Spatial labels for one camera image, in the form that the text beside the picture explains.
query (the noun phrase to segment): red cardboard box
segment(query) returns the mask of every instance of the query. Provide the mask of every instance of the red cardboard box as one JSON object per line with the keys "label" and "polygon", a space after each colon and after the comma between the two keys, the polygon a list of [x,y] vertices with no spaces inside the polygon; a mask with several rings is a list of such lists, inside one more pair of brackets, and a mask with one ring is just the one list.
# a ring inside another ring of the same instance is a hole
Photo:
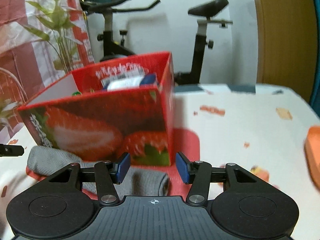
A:
{"label": "red cardboard box", "polygon": [[[105,91],[101,80],[143,67],[158,85]],[[38,145],[85,161],[115,160],[123,152],[137,165],[173,163],[173,65],[170,52],[109,60],[71,71],[18,112]],[[72,96],[80,91],[82,95]]]}

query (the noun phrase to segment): metal screw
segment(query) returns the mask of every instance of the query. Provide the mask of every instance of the metal screw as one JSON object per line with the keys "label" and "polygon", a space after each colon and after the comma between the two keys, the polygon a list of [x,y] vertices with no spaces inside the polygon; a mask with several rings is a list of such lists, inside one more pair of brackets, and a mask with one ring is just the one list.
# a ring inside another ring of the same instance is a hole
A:
{"label": "metal screw", "polygon": [[201,195],[192,195],[189,197],[189,200],[193,203],[200,203],[204,201],[204,197]]}
{"label": "metal screw", "polygon": [[117,198],[113,195],[104,195],[101,197],[101,201],[104,203],[112,203],[116,200],[117,200]]}

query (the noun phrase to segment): white wall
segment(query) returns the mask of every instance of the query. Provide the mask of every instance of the white wall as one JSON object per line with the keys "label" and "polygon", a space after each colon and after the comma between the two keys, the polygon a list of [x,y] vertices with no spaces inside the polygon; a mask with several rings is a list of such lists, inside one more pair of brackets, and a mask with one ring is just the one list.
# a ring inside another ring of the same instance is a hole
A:
{"label": "white wall", "polygon": [[[114,15],[114,40],[119,41],[119,29],[127,29],[126,46],[136,53],[169,50],[173,54],[175,71],[190,71],[197,17],[189,16],[188,9],[210,0],[161,0],[149,12]],[[131,0],[122,7],[146,6],[153,0]],[[229,19],[225,8],[219,18]],[[102,33],[104,20],[101,15],[88,17],[93,56],[96,62],[103,56],[102,42],[96,36]],[[233,74],[232,27],[220,29],[209,25],[208,39],[214,40],[213,50],[204,55],[201,83],[231,83]]]}
{"label": "white wall", "polygon": [[255,84],[258,25],[254,0],[229,0],[232,27],[233,84]]}

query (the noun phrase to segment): bike handlebar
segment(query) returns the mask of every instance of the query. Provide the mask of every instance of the bike handlebar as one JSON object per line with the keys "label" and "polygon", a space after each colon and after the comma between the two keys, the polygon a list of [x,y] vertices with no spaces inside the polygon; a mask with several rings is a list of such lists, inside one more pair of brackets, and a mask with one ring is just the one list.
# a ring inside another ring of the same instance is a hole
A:
{"label": "bike handlebar", "polygon": [[148,7],[143,8],[129,8],[129,9],[112,9],[113,13],[122,13],[122,12],[141,12],[141,11],[148,11],[155,7],[157,4],[161,3],[160,0],[155,0],[152,4],[150,4]]}
{"label": "bike handlebar", "polygon": [[101,3],[99,5],[90,6],[88,10],[90,12],[100,11],[103,8],[117,6],[117,5],[122,4],[122,3],[126,2],[126,1],[127,0],[117,0],[117,1],[114,1],[114,2]]}

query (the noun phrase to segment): bike seat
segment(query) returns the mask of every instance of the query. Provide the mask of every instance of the bike seat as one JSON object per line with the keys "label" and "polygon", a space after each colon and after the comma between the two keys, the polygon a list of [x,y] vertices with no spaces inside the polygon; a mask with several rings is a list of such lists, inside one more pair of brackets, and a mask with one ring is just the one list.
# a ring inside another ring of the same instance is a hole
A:
{"label": "bike seat", "polygon": [[210,18],[216,16],[229,4],[228,0],[213,0],[188,10],[189,15]]}

